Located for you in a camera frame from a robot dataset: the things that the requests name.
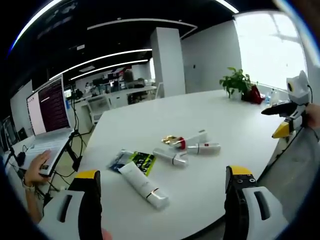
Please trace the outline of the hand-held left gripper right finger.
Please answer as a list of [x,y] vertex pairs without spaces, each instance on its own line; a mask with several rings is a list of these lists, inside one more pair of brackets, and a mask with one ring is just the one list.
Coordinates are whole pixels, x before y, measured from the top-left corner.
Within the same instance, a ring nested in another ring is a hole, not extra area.
[[224,209],[225,240],[275,240],[288,226],[281,202],[243,166],[226,167]]

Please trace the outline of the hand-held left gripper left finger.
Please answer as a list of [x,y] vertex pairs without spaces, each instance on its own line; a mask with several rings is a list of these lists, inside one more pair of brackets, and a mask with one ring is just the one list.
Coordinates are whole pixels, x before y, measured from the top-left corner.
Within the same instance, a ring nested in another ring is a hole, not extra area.
[[79,172],[43,213],[38,227],[50,240],[102,240],[100,171]]

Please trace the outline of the person's right hand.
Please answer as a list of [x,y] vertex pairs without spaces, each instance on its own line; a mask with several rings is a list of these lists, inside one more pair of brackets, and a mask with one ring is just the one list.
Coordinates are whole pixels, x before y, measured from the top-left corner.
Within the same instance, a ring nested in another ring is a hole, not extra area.
[[320,106],[318,104],[309,103],[306,106],[302,126],[314,130],[320,128]]

